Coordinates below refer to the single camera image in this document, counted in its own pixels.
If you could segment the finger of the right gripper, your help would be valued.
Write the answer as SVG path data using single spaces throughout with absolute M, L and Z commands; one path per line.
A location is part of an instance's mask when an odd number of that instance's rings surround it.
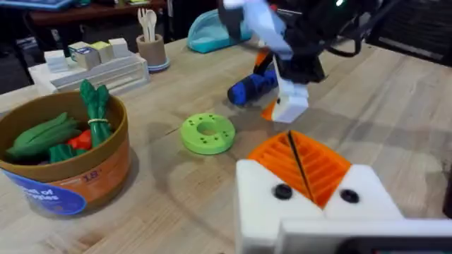
M 260 50 L 255 60 L 253 74 L 263 75 L 266 72 L 269 65 L 272 63 L 272 61 L 273 61 L 272 51 L 268 49 Z
M 309 107 L 307 84 L 294 83 L 282 78 L 277 66 L 275 73 L 278 97 L 261 112 L 261 116 L 268 121 L 292 123 Z

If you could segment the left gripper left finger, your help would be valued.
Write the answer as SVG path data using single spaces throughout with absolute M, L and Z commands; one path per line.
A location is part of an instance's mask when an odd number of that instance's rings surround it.
M 303 180 L 287 136 L 277 134 L 236 163 L 237 253 L 274 253 L 282 220 L 323 217 L 297 190 Z

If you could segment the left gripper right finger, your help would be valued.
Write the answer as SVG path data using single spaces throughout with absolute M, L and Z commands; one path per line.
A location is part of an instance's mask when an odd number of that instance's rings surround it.
M 403 215 L 375 171 L 352 164 L 325 145 L 290 132 L 302 183 L 307 192 L 303 219 L 402 219 Z

